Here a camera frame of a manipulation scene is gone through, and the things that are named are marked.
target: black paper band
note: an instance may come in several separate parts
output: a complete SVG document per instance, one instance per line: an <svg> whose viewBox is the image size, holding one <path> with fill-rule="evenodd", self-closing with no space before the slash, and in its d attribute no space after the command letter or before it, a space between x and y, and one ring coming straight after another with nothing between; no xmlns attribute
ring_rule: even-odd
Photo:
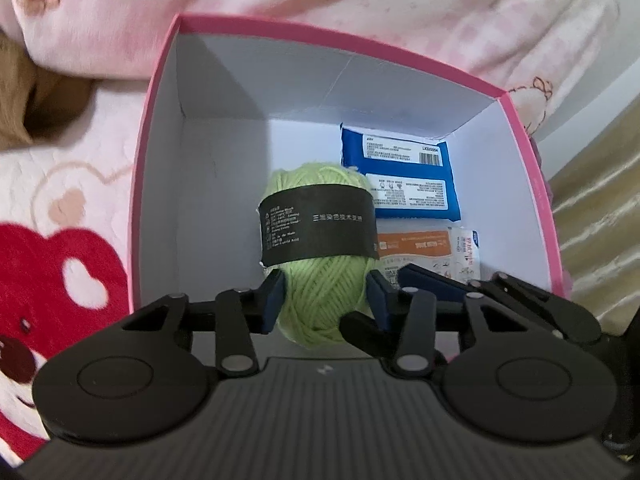
<svg viewBox="0 0 640 480"><path fill-rule="evenodd" d="M265 198L258 212L265 267L342 254L378 257L376 214L366 189L295 187Z"/></svg>

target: yarn label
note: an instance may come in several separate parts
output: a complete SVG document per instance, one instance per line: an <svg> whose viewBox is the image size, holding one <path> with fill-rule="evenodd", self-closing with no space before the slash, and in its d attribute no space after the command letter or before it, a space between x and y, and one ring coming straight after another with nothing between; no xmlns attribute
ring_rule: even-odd
<svg viewBox="0 0 640 480"><path fill-rule="evenodd" d="M363 135L362 153L375 160L442 166L442 152L438 146L412 140Z"/></svg>
<svg viewBox="0 0 640 480"><path fill-rule="evenodd" d="M376 208L446 210L449 206L444 180L371 173L367 178Z"/></svg>
<svg viewBox="0 0 640 480"><path fill-rule="evenodd" d="M265 267L324 256L378 257L373 198L366 189L295 187L266 197L258 213Z"/></svg>

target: brown plush toy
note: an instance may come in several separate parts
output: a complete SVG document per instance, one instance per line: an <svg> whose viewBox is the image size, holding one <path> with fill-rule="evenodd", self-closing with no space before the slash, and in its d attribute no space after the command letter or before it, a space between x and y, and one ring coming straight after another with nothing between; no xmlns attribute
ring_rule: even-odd
<svg viewBox="0 0 640 480"><path fill-rule="evenodd" d="M37 66L0 31L0 150L55 139L87 106L92 85Z"/></svg>

